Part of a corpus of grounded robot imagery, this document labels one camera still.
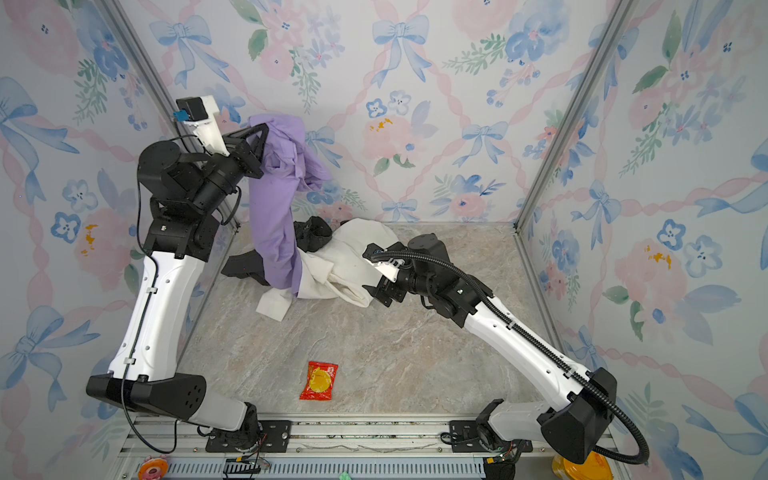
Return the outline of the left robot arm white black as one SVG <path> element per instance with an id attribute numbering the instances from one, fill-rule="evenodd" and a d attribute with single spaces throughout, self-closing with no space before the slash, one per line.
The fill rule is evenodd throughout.
<path id="1" fill-rule="evenodd" d="M 247 438 L 259 431 L 253 405 L 209 389 L 201 375 L 177 370 L 182 326 L 220 221 L 214 213 L 245 177 L 260 178 L 269 128 L 223 136 L 223 150 L 185 153 L 173 140 L 140 154 L 137 181 L 150 193 L 152 222 L 142 245 L 144 271 L 121 346 L 88 396 L 126 411 L 175 418 Z"/>

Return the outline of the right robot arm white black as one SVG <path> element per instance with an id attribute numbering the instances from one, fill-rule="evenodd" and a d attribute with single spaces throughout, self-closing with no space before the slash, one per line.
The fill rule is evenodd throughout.
<path id="1" fill-rule="evenodd" d="M 371 243 L 362 256 L 381 275 L 367 289 L 374 299 L 389 306 L 408 294 L 419 297 L 424 308 L 491 346 L 541 395 L 537 403 L 491 401 L 477 416 L 469 443 L 501 453 L 523 441 L 541 441 L 572 463 L 587 461 L 614 419 L 598 398 L 615 398 L 611 374 L 589 372 L 524 325 L 489 287 L 450 261 L 434 234 L 387 248 Z"/>

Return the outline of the purple cloth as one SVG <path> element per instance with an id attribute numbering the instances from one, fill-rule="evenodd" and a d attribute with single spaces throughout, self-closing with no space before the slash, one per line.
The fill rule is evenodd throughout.
<path id="1" fill-rule="evenodd" d="M 262 257 L 270 286 L 299 291 L 302 264 L 296 243 L 292 203 L 299 192 L 319 191 L 332 179 L 307 146 L 303 121 L 290 115 L 254 115 L 251 126 L 268 127 L 262 157 L 263 176 L 249 180 L 252 242 Z"/>

